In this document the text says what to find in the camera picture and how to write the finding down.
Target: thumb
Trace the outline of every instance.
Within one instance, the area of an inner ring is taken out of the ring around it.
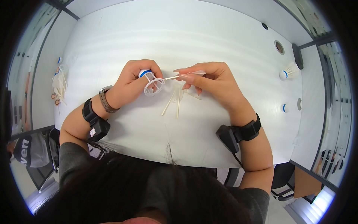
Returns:
[[[142,76],[133,82],[129,83],[128,86],[130,86],[130,90],[133,92],[142,92],[144,90],[144,87],[148,84],[148,79],[145,76]]]
[[[199,87],[203,90],[206,90],[208,92],[213,92],[215,89],[215,80],[205,78],[200,75],[195,74],[181,74],[179,75],[179,78],[181,80],[186,81],[187,83]]]

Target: left hand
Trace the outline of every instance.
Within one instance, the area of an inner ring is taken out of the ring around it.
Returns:
[[[142,59],[128,61],[122,69],[117,82],[114,84],[113,88],[109,90],[111,93],[108,91],[106,94],[106,98],[107,95],[110,94],[116,99],[108,102],[111,107],[119,108],[129,104],[135,101],[144,91],[144,87],[148,84],[148,79],[144,76],[138,78],[138,74],[142,69],[150,69],[155,77],[163,78],[159,66],[153,60]]]

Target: sleeve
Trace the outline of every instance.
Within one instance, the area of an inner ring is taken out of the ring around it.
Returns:
[[[66,142],[59,149],[60,189],[82,168],[97,160],[90,156],[81,146]]]
[[[252,224],[264,224],[266,221],[270,196],[259,188],[228,187],[229,192],[242,203],[249,212]]]

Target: blue band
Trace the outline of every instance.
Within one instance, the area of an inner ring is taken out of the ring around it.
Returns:
[[[140,77],[143,77],[143,75],[145,74],[145,73],[148,73],[148,72],[152,72],[151,70],[147,70],[147,71],[144,71],[142,74],[140,74]]]

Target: watch strap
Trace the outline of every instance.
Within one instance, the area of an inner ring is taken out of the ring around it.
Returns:
[[[107,100],[106,100],[106,95],[105,95],[105,92],[100,92],[99,93],[99,96],[100,96],[100,100],[101,100],[101,103],[102,103],[102,106],[105,108],[106,112],[108,113],[115,113],[116,111],[118,111],[120,108],[118,109],[114,109],[113,107],[111,107]]]

